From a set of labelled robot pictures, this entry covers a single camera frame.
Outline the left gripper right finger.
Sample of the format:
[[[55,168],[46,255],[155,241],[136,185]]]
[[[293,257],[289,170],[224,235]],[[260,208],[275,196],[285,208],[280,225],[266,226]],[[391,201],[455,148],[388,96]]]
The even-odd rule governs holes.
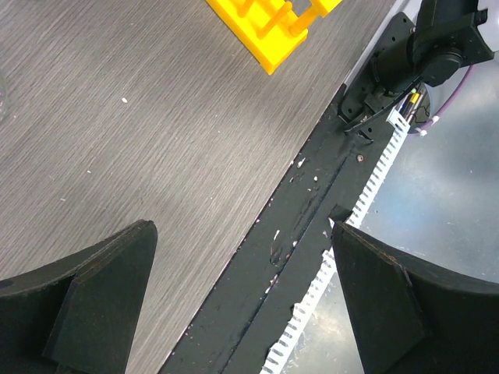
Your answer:
[[[496,373],[498,285],[342,222],[331,244],[366,373]]]

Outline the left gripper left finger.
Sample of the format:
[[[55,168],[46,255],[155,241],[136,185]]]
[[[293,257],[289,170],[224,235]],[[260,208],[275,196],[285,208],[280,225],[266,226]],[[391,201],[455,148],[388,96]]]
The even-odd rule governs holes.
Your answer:
[[[3,373],[124,373],[157,246],[139,220],[1,281]]]

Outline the yellow test tube rack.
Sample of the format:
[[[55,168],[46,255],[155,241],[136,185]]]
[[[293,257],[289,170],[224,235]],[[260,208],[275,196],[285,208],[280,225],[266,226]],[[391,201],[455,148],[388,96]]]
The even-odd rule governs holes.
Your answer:
[[[316,18],[327,17],[340,2],[311,1],[299,16],[292,2],[284,0],[207,0],[207,4],[271,75],[304,42]]]

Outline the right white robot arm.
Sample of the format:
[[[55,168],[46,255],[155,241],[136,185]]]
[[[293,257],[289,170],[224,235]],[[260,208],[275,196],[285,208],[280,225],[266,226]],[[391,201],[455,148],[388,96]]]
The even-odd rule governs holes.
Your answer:
[[[401,12],[392,21],[397,30],[384,31],[339,101],[346,135],[385,115],[418,85],[440,86],[498,51],[496,1],[423,1],[414,23]]]

